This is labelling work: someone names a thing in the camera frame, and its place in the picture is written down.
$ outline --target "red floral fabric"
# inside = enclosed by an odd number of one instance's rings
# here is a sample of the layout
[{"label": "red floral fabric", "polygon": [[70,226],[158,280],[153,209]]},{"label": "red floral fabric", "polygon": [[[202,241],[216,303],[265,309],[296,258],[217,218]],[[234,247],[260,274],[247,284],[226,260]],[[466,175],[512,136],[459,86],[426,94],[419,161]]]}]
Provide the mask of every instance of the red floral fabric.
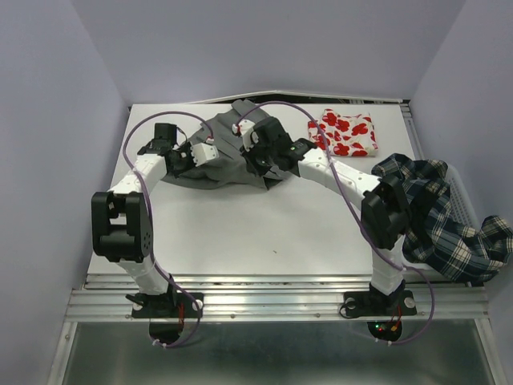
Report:
[{"label": "red floral fabric", "polygon": [[[325,133],[329,151],[337,156],[374,156],[378,151],[374,125],[370,115],[343,116],[325,109],[317,121]],[[325,150],[324,140],[314,122],[308,122],[309,138]]]}]

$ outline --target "white tabletop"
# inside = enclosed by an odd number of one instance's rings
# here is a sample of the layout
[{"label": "white tabletop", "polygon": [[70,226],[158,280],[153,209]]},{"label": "white tabletop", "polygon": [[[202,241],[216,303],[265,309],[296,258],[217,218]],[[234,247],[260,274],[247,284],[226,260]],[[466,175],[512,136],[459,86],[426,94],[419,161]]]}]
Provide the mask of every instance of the white tabletop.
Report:
[{"label": "white tabletop", "polygon": [[[342,158],[363,172],[393,152],[414,158],[398,105],[303,104],[313,117],[325,108],[345,116],[370,113],[378,155]],[[162,111],[188,111],[208,120],[229,104],[134,105],[125,135],[142,119]],[[308,118],[286,106],[264,106],[295,140],[307,137]],[[200,124],[193,118],[167,115],[147,122],[134,134],[128,154],[153,135],[153,124],[177,124],[187,134]],[[123,157],[112,178],[116,184],[128,171]],[[247,185],[195,190],[159,182],[151,193],[155,252],[172,274],[371,274],[370,247],[359,233],[344,201],[308,180],[291,177],[269,191]],[[116,264],[93,255],[89,274],[124,273]]]}]

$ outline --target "white wall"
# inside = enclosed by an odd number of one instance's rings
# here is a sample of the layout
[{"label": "white wall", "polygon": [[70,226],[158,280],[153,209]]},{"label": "white wall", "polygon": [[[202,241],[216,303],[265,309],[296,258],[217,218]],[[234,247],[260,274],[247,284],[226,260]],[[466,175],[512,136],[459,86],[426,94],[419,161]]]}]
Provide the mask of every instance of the white wall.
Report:
[{"label": "white wall", "polygon": [[[462,174],[481,219],[513,225],[513,2],[467,0],[411,103],[427,156]],[[513,261],[487,285],[491,321],[513,383]]]},{"label": "white wall", "polygon": [[2,2],[0,52],[0,383],[31,385],[86,272],[127,110],[68,0]]},{"label": "white wall", "polygon": [[72,0],[130,103],[267,89],[410,98],[464,0]]}]

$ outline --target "fabric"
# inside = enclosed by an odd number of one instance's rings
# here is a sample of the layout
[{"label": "fabric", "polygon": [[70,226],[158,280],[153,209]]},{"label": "fabric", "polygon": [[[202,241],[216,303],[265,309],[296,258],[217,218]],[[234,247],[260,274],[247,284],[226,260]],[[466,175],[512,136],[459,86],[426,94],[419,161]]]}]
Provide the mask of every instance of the fabric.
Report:
[{"label": "fabric", "polygon": [[513,231],[497,216],[486,218],[480,230],[454,221],[446,171],[440,160],[412,161],[393,154],[372,173],[403,181],[413,214],[402,247],[408,261],[426,263],[454,282],[489,281],[513,254]]},{"label": "fabric", "polygon": [[[378,151],[370,115],[342,116],[331,108],[317,121],[326,134],[329,151],[338,156],[373,156]],[[309,139],[326,150],[314,122],[308,123]]]},{"label": "fabric", "polygon": [[[270,188],[281,180],[288,178],[289,173],[281,171],[278,167],[271,168],[264,176],[256,176],[246,169],[246,161],[240,155],[242,139],[232,134],[232,125],[255,106],[249,100],[236,100],[232,103],[232,110],[217,114],[208,120],[214,131],[215,144],[220,155],[219,159],[184,172],[179,178],[168,174],[163,180],[184,187],[213,189],[230,183]],[[247,116],[249,120],[255,123],[267,117],[269,115],[260,108]],[[209,135],[208,129],[201,124],[201,129],[195,132],[189,138],[189,141],[192,144],[203,143]]]}]

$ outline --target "plaid cloth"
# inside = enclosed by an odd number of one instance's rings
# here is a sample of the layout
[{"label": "plaid cloth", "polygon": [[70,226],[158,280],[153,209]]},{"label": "plaid cloth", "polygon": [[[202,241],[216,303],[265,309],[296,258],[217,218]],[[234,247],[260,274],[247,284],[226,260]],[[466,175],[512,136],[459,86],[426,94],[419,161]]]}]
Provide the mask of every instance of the plaid cloth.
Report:
[{"label": "plaid cloth", "polygon": [[412,223],[402,252],[454,282],[481,283],[492,279],[513,254],[513,231],[501,217],[484,220],[478,231],[450,217],[450,185],[441,160],[412,161],[393,154],[374,166],[376,176],[393,174],[410,203]]}]

